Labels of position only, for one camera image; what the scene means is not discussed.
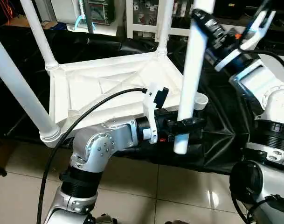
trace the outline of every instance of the red component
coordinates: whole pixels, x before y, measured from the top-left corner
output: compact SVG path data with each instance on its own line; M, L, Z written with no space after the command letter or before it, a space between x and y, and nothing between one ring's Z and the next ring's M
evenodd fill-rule
M235 34L235 38L237 39L237 40L239 40L240 38L241 38L241 34Z

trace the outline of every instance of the white cylindrical rod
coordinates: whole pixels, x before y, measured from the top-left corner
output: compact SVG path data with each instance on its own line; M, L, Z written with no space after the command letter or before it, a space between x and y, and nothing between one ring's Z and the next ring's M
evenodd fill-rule
M59 66L55 60L52 50L49 47L47 38L44 35L38 16L34 9L31 0L21 0L21 5L25 11L27 20L30 24L34 37L36 39L39 50L45 62L45 68L47 70L55 69Z
M202 9L207 13L213 13L215 0L195 0L194 8ZM194 112L194 102L199 85L207 37L201 29L192 21L187 53L185 58L183 83L177 120L191 118ZM186 154L189 134L175 137L174 152Z
M40 101L17 69L0 42L0 77L37 126L42 138L58 136L60 128L49 117Z
M167 54L166 44L168 42L169 30L172 21L174 0L166 0L165 4L164 20L160 30L159 45L156 49L156 51L161 54Z

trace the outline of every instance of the cable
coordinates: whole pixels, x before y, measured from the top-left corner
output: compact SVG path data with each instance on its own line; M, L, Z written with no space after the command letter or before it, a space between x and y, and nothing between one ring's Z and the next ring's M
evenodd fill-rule
M264 204L264 203L270 202L270 201L275 201L275 200L278 200L279 198L280 198L279 195L271 195L271 196L265 197L264 200L261 200L261 201L259 201L258 203L254 204L254 205L249 209L248 214L247 214L248 224L251 223L250 216L253 216L254 211L255 211L261 204Z
M142 93L146 93L147 89L145 88L133 88L133 89L128 89L128 90L123 90L120 92L117 92L107 98L105 98L104 100L100 101L99 103L97 103L96 105L94 105L93 107L91 107L88 111L86 111L82 116L80 116L69 128L68 130L62 135L62 137L60 138L60 140L57 142L55 148L53 149L53 151L51 152L51 154L49 155L47 164L45 165L45 169L43 172L43 177L42 177L42 182L41 182L41 187L40 187L40 193L39 193L39 200L38 200L38 209L37 209L37 221L36 224L41 224L41 217L42 217L42 204L43 204L43 196L44 196L44 190L45 190L45 184L46 184L46 180L47 180L47 176L48 176L48 172L50 169L50 165L52 160L55 157L56 152L59 149L59 146L65 141L65 139L67 138L67 136L70 134L70 132L78 125L78 123L80 123L86 116L88 116L91 112L93 112L95 109L97 109L98 107L100 107L102 104L106 103L107 101L120 96L122 94L128 93L128 92L135 92L135 91L140 91Z
M269 55L275 59L278 60L278 62L281 63L281 65L283 66L284 68L284 60L278 56L277 54L271 52L271 51L266 51L266 50L243 50L241 49L240 47L238 48L240 50L241 53L243 54L261 54L261 55Z
M232 197L232 202L233 202L233 205L234 205L234 207L235 207L237 213L239 214L240 218L244 221L244 223L247 224L247 223L248 223L248 220L247 220L247 218L245 217L245 215L242 213L241 209L239 208L239 205L238 205L238 203L237 203L236 198L233 197L233 195L231 195L231 197Z
M255 12L254 16L252 17L252 20L246 26L246 28L243 31L241 37L236 40L236 46L237 46L238 50L240 50L240 52L243 53L243 54L269 55L269 56L275 58L276 60L278 60L281 63L281 65L283 66L283 68L284 68L284 60L280 56L278 56L277 54L275 54L273 52L266 51L266 50L243 50L243 49L240 48L240 45L241 45L243 39L245 38L245 36L249 32L250 27L253 25L253 23L256 20L256 18L258 17L258 15L265 9L267 9L267 15L270 14L271 2L272 2L272 0L264 0L262 2L261 6L257 9L257 11Z
M253 214L255 212L255 210L261 205L261 204L264 204L264 203L267 203L267 202L270 202L270 201L276 201L276 200L279 200L281 199L280 195L270 195L270 196L267 196L265 197L265 199L259 201L258 203L254 204L248 211L248 214L247 216L245 217L245 215L241 212L238 204L237 204L237 200L236 198L234 198L232 196L232 202L233 202L233 205L237 211L237 213L239 214L240 218L244 221L245 224L251 224L252 223L252 217L253 217Z

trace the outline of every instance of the tiled floor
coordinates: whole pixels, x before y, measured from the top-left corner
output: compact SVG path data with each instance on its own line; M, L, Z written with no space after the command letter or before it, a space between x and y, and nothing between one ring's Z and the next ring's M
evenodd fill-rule
M34 224L49 149L21 143L0 177L0 224ZM60 185L58 174L71 152L62 149L48 176L43 217ZM242 224L229 193L229 177L113 157L104 172L94 216L110 214L122 224Z

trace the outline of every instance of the robotic arm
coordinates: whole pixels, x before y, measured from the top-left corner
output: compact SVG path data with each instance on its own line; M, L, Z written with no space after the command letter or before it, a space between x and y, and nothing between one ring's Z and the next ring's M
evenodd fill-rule
M79 130L73 139L73 154L68 169L60 175L58 187L45 224L113 223L109 216L91 216L97 188L109 158L117 151L135 147L143 141L174 141L175 135L204 127L197 117L177 121L177 112L161 109L168 89L151 84L143 101L144 116L113 118ZM195 109L202 109L202 102Z
M262 11L250 28L253 34L236 47L240 35L235 29L225 31L202 10L193 13L209 38L206 59L216 71L228 74L229 82L251 103L256 115L256 125L243 149L244 160L233 167L230 175L232 199L243 202L249 210L245 218L237 207L245 223L284 224L284 83L260 58L243 54L250 53L245 50L265 35L274 14Z
M244 54L263 38L274 14L262 11L251 25L248 40L236 46L240 35L234 29L226 31L212 15L193 11L194 21L208 37L206 59L216 71L228 74L229 82L251 103L256 115L256 126L243 149L244 160L233 167L230 176L234 200L243 202L252 215L245 218L239 212L246 223L284 224L284 83L261 59ZM199 118L177 121L177 112L154 112L162 108L167 92L162 86L150 86L143 102L144 117L111 119L78 131L70 165L60 175L63 183L45 224L115 223L110 217L95 220L90 214L109 158L144 140L155 144L162 136L172 140L177 134L205 126Z

